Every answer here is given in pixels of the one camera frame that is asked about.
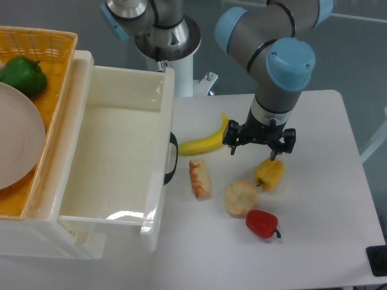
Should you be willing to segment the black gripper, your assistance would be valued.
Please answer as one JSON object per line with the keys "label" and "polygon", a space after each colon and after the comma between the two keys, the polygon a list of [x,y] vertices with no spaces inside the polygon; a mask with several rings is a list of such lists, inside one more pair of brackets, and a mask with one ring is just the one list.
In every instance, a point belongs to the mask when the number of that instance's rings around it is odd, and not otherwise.
{"label": "black gripper", "polygon": [[272,116],[268,118],[268,124],[262,123],[250,110],[244,124],[229,120],[223,133],[223,144],[230,148],[231,155],[238,146],[250,143],[266,145],[271,149],[270,160],[274,161],[282,153],[292,153],[296,143],[296,129],[284,129],[286,123],[280,124],[279,118]]}

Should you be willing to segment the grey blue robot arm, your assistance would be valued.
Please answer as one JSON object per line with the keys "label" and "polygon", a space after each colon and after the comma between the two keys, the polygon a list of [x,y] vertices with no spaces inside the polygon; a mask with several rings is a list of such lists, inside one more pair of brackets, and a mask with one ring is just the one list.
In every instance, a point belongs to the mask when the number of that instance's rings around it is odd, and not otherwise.
{"label": "grey blue robot arm", "polygon": [[[104,1],[100,10],[117,38],[134,38],[148,70],[174,69],[177,95],[193,96],[193,56],[201,33],[182,1]],[[285,125],[316,63],[313,49],[298,35],[332,10],[332,1],[267,1],[262,12],[233,7],[219,18],[217,44],[258,85],[246,122],[229,121],[223,144],[231,150],[264,144],[271,159],[292,152],[296,131]]]}

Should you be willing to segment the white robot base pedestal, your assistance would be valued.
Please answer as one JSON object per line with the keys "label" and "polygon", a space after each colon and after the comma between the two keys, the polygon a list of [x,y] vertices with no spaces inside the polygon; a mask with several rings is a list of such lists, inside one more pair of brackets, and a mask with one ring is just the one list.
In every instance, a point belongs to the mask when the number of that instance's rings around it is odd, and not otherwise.
{"label": "white robot base pedestal", "polygon": [[163,72],[166,68],[175,71],[175,96],[176,97],[204,97],[214,95],[212,89],[218,80],[214,72],[207,72],[202,79],[195,80],[193,75],[193,53],[180,60],[154,60],[148,56],[146,59],[147,69],[150,71]]}

